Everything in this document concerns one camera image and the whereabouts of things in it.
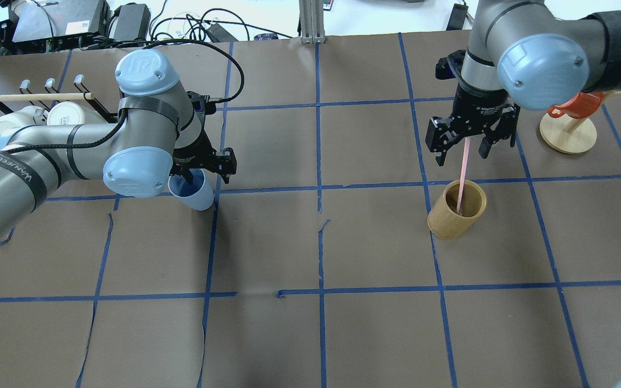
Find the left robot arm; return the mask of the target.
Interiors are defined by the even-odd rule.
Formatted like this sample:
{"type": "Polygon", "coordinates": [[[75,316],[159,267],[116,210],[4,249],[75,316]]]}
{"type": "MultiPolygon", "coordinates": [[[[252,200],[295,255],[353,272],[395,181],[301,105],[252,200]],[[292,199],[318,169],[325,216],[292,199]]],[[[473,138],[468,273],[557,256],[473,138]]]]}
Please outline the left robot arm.
{"type": "Polygon", "coordinates": [[[151,44],[129,52],[114,71],[122,98],[109,123],[30,124],[0,135],[0,238],[71,180],[101,180],[116,194],[155,197],[168,190],[195,210],[205,171],[229,183],[232,148],[216,150],[205,117],[224,98],[186,91],[168,57],[151,44]]]}

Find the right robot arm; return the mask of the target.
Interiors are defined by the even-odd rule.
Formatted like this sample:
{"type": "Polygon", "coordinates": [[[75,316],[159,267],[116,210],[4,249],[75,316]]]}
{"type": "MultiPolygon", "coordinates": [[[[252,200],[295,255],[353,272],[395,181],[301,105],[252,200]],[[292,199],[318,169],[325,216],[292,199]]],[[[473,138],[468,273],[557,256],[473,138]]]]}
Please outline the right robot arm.
{"type": "Polygon", "coordinates": [[[486,158],[501,140],[515,142],[521,108],[621,90],[621,11],[559,20],[543,1],[481,1],[466,49],[439,59],[434,75],[458,85],[451,114],[429,121],[429,152],[444,165],[454,145],[483,135],[486,158]]]}

